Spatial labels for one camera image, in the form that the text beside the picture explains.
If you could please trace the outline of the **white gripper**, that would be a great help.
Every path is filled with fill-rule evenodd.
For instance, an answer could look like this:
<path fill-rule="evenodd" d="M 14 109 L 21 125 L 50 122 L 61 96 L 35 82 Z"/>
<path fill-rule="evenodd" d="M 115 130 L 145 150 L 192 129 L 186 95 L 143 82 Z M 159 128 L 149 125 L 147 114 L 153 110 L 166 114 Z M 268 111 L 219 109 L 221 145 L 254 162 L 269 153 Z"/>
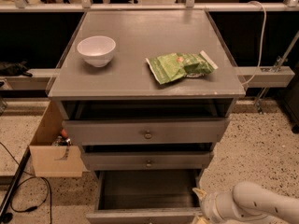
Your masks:
<path fill-rule="evenodd" d="M 221 224 L 223 219 L 217 210 L 215 195 L 207 194 L 199 188 L 193 188 L 192 191 L 198 197 L 202 211 L 201 216 L 194 217 L 192 224 Z"/>

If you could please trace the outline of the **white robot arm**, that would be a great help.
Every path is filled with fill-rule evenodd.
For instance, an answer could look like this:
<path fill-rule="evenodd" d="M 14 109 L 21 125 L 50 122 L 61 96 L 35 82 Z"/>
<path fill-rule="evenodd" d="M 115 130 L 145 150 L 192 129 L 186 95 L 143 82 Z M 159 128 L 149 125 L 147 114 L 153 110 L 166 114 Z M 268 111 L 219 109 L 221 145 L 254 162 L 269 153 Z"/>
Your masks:
<path fill-rule="evenodd" d="M 195 224 L 225 224 L 235 220 L 247 224 L 268 224 L 272 217 L 299 224 L 299 200 L 278 195 L 258 184 L 243 181 L 229 191 L 206 193 L 193 188 L 202 215 Z"/>

